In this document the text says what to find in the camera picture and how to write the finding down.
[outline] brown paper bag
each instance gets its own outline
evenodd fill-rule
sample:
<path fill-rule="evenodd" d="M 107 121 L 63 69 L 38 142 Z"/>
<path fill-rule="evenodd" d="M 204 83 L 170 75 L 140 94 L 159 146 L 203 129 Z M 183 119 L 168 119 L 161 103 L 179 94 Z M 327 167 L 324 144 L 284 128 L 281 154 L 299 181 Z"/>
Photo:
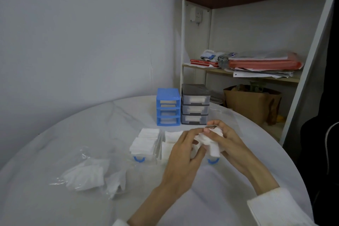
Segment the brown paper bag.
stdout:
<path fill-rule="evenodd" d="M 281 92 L 264 88 L 264 93 L 231 91 L 236 86 L 224 89 L 225 101 L 228 108 L 247 117 L 261 126 L 265 121 L 268 125 L 277 122 Z"/>

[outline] blue handle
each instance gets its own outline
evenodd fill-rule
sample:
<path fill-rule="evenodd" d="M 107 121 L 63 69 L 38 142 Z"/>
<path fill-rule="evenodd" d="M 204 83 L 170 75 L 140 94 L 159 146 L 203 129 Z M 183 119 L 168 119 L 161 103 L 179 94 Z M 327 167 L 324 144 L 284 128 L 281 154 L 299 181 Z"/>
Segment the blue handle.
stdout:
<path fill-rule="evenodd" d="M 141 160 L 138 160 L 137 157 L 135 156 L 134 160 L 139 162 L 139 163 L 142 163 L 143 161 L 145 161 L 145 157 L 143 157 Z"/>
<path fill-rule="evenodd" d="M 215 160 L 215 161 L 211 161 L 210 159 L 208 159 L 208 162 L 209 162 L 209 164 L 216 164 L 216 163 L 219 162 L 219 158 L 217 160 Z"/>

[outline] hand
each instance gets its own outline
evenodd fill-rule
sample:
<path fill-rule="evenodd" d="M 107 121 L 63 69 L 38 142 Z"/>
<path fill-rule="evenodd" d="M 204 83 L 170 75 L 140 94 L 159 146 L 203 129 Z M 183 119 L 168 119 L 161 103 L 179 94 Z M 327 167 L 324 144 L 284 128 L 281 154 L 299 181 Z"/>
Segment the hand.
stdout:
<path fill-rule="evenodd" d="M 161 184 L 127 221 L 130 226 L 156 225 L 172 204 L 191 188 L 206 154 L 205 146 L 201 146 L 196 156 L 191 159 L 194 137 L 202 132 L 203 128 L 198 128 L 181 134 L 172 148 Z"/>
<path fill-rule="evenodd" d="M 209 121 L 207 125 L 217 125 L 222 129 L 223 137 L 208 128 L 204 128 L 204 135 L 218 142 L 225 149 L 222 154 L 240 173 L 248 178 L 258 195 L 279 187 L 269 170 L 231 127 L 220 120 Z"/>
<path fill-rule="evenodd" d="M 203 128 L 184 131 L 172 148 L 160 186 L 169 189 L 176 198 L 191 188 L 201 161 L 205 157 L 206 147 L 203 145 L 191 160 L 194 137 L 202 132 Z"/>

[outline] white round table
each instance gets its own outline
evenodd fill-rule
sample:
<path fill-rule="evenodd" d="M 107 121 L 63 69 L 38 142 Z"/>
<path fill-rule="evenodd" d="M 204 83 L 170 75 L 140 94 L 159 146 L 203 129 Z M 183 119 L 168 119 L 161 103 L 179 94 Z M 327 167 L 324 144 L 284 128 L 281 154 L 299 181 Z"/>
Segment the white round table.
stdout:
<path fill-rule="evenodd" d="M 94 153 L 127 153 L 142 128 L 156 125 L 155 96 L 140 96 L 101 104 L 49 128 L 22 148 L 0 171 L 0 225 L 107 225 L 127 220 L 161 181 L 164 165 L 145 165 L 143 183 L 109 200 L 98 191 L 69 191 L 49 185 L 54 164 L 79 147 Z M 227 108 L 211 104 L 210 119 L 221 119 L 269 168 L 312 216 L 303 180 L 290 157 L 263 129 Z M 160 127 L 179 131 L 197 126 Z M 159 225 L 256 225 L 246 201 L 255 192 L 248 180 L 226 159 L 203 163 L 192 189 L 163 216 Z"/>

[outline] wall socket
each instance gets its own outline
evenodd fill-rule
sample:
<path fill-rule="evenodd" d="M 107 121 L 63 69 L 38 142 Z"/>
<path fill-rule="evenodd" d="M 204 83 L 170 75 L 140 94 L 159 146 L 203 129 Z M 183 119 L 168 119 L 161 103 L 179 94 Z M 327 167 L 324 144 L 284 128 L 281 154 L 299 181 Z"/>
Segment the wall socket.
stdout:
<path fill-rule="evenodd" d="M 197 24 L 202 22 L 202 9 L 198 7 L 192 7 L 191 13 L 189 14 L 189 18 L 191 22 L 195 22 Z"/>

